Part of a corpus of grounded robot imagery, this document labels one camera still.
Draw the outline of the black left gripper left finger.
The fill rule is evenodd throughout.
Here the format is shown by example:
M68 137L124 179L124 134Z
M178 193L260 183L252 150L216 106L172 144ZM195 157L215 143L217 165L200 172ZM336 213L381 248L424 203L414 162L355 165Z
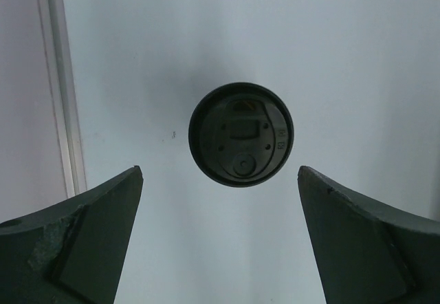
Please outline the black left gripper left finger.
M142 185L141 169L134 166L1 223L1 302L113 303Z

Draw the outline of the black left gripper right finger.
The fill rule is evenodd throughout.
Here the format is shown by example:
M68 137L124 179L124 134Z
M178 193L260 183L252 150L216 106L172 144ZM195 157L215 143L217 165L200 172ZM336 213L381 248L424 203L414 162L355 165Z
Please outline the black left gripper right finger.
M298 190L327 303L438 303L439 222L309 166Z

